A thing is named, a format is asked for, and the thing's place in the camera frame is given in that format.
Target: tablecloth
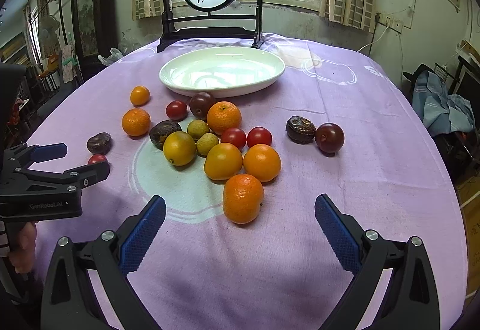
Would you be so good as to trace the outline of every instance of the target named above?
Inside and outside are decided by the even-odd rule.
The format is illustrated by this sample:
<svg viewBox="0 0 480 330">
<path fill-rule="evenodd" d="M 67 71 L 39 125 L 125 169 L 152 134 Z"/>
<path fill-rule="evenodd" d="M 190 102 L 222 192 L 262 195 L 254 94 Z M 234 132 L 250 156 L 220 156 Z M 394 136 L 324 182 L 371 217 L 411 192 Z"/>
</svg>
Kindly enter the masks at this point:
<svg viewBox="0 0 480 330">
<path fill-rule="evenodd" d="M 88 80 L 30 139 L 30 144 L 68 146 L 65 158 L 32 167 L 57 172 L 87 162 L 89 137 L 108 132 L 114 139 L 107 155 L 110 176 L 83 190 L 83 215 L 39 223 L 38 274 L 45 276 L 59 237 L 93 240 L 140 212 L 157 194 L 165 198 L 166 220 L 128 279 L 163 329 L 317 329 L 352 278 L 315 220 L 315 199 L 327 193 L 364 229 L 397 241 L 413 235 L 423 239 L 442 329 L 449 328 L 464 302 L 465 233 L 452 183 L 422 122 L 370 58 L 274 34 L 265 40 L 262 49 L 284 59 L 285 73 L 265 90 L 230 99 L 242 112 L 244 130 L 270 129 L 283 161 L 276 181 L 265 187 L 260 216 L 244 227 L 232 224 L 222 212 L 222 186 L 203 175 L 202 158 L 189 169 L 174 170 L 148 136 L 131 139 L 121 125 L 135 86 L 151 92 L 144 108 L 152 125 L 166 119 L 170 101 L 188 102 L 160 83 L 158 72 L 167 61 L 194 49 L 251 41 L 187 40 L 162 53 L 155 41 Z M 314 144 L 292 143 L 285 124 L 293 115 L 317 126 L 339 124 L 344 147 L 328 158 Z M 389 273 L 384 271 L 359 328 L 373 320 Z M 92 278 L 106 317 L 118 327 L 98 278 Z"/>
</svg>

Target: red cherry tomato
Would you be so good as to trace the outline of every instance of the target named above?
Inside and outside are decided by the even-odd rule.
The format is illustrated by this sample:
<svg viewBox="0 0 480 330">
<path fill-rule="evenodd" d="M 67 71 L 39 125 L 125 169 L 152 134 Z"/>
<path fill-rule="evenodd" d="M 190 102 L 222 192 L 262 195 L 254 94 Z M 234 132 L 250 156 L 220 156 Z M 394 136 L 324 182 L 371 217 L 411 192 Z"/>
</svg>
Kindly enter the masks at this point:
<svg viewBox="0 0 480 330">
<path fill-rule="evenodd" d="M 239 128 L 229 128 L 223 132 L 221 142 L 233 144 L 235 147 L 241 150 L 243 147 L 245 147 L 247 136 L 245 135 L 245 132 Z"/>
<path fill-rule="evenodd" d="M 272 134 L 268 129 L 263 127 L 255 127 L 250 130 L 247 137 L 248 147 L 251 148 L 256 144 L 272 145 Z"/>
<path fill-rule="evenodd" d="M 183 101 L 172 101 L 165 109 L 165 113 L 170 120 L 181 121 L 188 116 L 187 104 Z"/>
<path fill-rule="evenodd" d="M 107 162 L 107 158 L 105 158 L 105 155 L 97 153 L 97 154 L 90 157 L 90 159 L 88 160 L 88 164 L 92 165 L 93 163 L 98 163 L 98 162 L 103 162 L 103 161 Z"/>
</svg>

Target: oval white plate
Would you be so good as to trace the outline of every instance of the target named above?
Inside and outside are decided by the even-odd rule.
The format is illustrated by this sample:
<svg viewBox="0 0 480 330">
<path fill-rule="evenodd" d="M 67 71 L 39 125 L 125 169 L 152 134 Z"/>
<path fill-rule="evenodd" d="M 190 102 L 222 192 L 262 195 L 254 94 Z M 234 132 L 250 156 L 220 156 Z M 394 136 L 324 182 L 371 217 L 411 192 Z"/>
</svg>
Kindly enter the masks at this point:
<svg viewBox="0 0 480 330">
<path fill-rule="evenodd" d="M 262 90 L 284 71 L 284 61 L 273 53 L 248 47 L 213 47 L 170 60 L 159 76 L 178 94 L 210 92 L 215 98 L 224 98 Z"/>
</svg>

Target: blue cloth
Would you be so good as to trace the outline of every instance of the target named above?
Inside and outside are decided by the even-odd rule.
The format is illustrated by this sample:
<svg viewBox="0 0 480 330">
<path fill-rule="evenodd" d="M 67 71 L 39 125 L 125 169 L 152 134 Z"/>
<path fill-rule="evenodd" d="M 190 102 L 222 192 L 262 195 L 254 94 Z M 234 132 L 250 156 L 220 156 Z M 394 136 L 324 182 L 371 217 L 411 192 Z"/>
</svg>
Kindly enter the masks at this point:
<svg viewBox="0 0 480 330">
<path fill-rule="evenodd" d="M 471 132 L 475 128 L 470 101 L 459 95 L 448 95 L 438 75 L 424 71 L 417 78 L 412 107 L 433 137 L 455 131 Z"/>
</svg>

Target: tangerine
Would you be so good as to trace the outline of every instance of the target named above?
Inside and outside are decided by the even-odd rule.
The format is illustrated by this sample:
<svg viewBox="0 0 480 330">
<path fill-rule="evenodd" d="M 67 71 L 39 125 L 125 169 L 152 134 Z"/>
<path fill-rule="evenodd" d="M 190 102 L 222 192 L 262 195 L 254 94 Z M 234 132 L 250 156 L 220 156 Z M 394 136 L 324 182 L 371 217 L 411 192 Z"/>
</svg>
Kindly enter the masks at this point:
<svg viewBox="0 0 480 330">
<path fill-rule="evenodd" d="M 130 93 L 130 102 L 136 107 L 145 105 L 150 99 L 150 91 L 145 86 L 137 86 Z"/>
<path fill-rule="evenodd" d="M 217 135 L 228 128 L 239 128 L 242 122 L 240 110 L 231 102 L 220 101 L 207 114 L 207 124 Z"/>
<path fill-rule="evenodd" d="M 127 135 L 145 135 L 150 129 L 150 115 L 140 108 L 130 109 L 123 115 L 121 126 Z"/>
<path fill-rule="evenodd" d="M 250 223 L 260 213 L 263 195 L 263 186 L 254 176 L 233 176 L 223 188 L 223 213 L 234 223 Z"/>
<path fill-rule="evenodd" d="M 243 165 L 240 150 L 230 143 L 213 146 L 207 155 L 203 171 L 214 181 L 228 180 L 237 174 Z"/>
<path fill-rule="evenodd" d="M 261 182 L 268 182 L 280 173 L 282 161 L 272 147 L 257 144 L 246 152 L 243 157 L 243 166 L 247 174 L 253 175 Z"/>
</svg>

